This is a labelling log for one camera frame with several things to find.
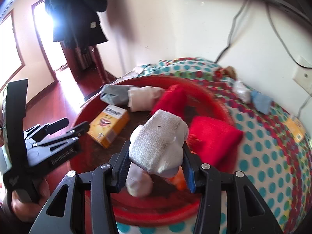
yellow package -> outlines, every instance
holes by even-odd
[[[305,137],[305,128],[303,127],[300,120],[295,115],[289,115],[285,125],[288,127],[289,131],[294,136],[294,140],[300,143]]]
[[[90,124],[88,134],[108,148],[130,120],[127,110],[108,105]]]

white plastic bag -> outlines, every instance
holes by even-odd
[[[250,103],[250,89],[248,89],[241,81],[235,81],[233,91],[243,103]]]

blue cloth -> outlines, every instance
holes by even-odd
[[[257,111],[264,113],[266,115],[269,114],[269,110],[272,103],[272,98],[264,95],[256,90],[253,90],[251,93],[252,102]]]
[[[128,90],[130,87],[134,86],[105,84],[99,98],[110,105],[126,105],[129,102]]]

metal screw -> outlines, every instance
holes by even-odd
[[[235,173],[236,176],[238,176],[239,178],[242,178],[244,176],[244,173],[242,173],[241,171],[238,171]]]
[[[102,168],[103,170],[107,170],[107,169],[110,168],[110,164],[109,164],[109,163],[104,163],[104,164],[101,165],[101,168]]]
[[[67,176],[68,177],[74,177],[76,175],[76,172],[75,171],[69,171],[68,173],[67,173]]]
[[[203,164],[202,164],[202,168],[203,168],[204,170],[209,170],[209,169],[210,169],[210,165],[209,165],[208,163],[203,163]]]

polka dot bedspread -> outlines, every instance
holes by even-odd
[[[297,144],[283,124],[289,113],[273,102],[270,114],[257,112],[252,104],[243,104],[232,92],[233,80],[216,79],[219,65],[203,58],[188,57],[161,60],[142,66],[138,76],[173,75],[208,87],[227,107],[236,127],[245,136],[238,148],[235,170],[242,170],[262,195],[284,233],[293,233],[312,205],[311,150],[309,136]],[[220,234],[226,234],[226,193],[222,194]],[[158,234],[193,232],[196,216],[163,227],[135,227],[117,223],[120,233]]]

